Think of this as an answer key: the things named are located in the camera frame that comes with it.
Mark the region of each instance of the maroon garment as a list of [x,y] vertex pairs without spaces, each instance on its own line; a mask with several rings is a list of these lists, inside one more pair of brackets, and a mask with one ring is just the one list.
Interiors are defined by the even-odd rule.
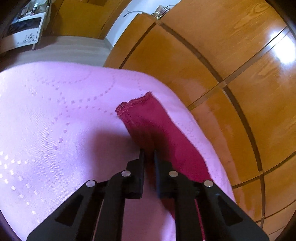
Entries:
[[[198,150],[175,126],[151,92],[128,103],[121,103],[115,111],[133,140],[145,150],[148,160],[153,160],[153,152],[157,150],[162,160],[170,161],[176,171],[189,179],[196,182],[212,180]],[[149,161],[146,167],[152,183],[155,181],[153,165]],[[174,217],[172,201],[163,200],[163,204]]]

